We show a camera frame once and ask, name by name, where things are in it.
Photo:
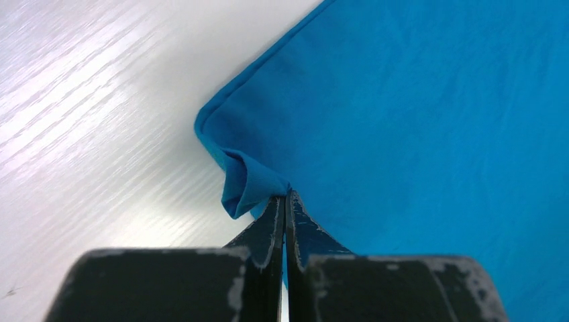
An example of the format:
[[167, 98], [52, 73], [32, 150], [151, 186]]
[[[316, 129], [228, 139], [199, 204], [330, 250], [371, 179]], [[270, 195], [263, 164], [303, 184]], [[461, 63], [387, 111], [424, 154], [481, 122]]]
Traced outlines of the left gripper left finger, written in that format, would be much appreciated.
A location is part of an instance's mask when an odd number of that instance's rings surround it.
[[279, 321], [285, 198], [221, 248], [106, 248], [66, 275], [47, 321]]

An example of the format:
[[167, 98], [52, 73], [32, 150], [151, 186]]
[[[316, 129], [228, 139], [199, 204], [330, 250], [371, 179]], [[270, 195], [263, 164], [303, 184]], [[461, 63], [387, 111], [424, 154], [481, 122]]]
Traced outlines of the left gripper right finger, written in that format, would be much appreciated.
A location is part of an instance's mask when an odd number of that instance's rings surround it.
[[291, 321], [507, 321], [494, 283], [463, 256], [359, 256], [286, 197]]

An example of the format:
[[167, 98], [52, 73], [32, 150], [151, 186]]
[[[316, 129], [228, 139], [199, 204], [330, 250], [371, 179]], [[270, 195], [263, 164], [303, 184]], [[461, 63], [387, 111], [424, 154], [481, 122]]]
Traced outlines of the bright blue t shirt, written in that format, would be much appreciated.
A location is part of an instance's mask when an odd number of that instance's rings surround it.
[[360, 254], [460, 254], [568, 320], [568, 2], [324, 1], [195, 132], [230, 216], [292, 188]]

